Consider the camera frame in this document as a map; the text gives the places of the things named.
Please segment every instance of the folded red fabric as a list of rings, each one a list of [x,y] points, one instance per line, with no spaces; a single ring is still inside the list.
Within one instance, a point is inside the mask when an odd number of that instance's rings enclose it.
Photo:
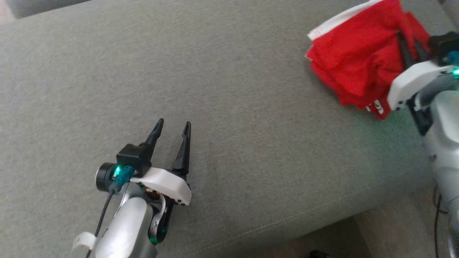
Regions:
[[[384,0],[361,11],[313,41],[307,57],[314,72],[337,94],[342,104],[368,107],[385,119],[387,94],[403,72],[397,32],[416,55],[414,39],[428,49],[429,34],[398,0]]]

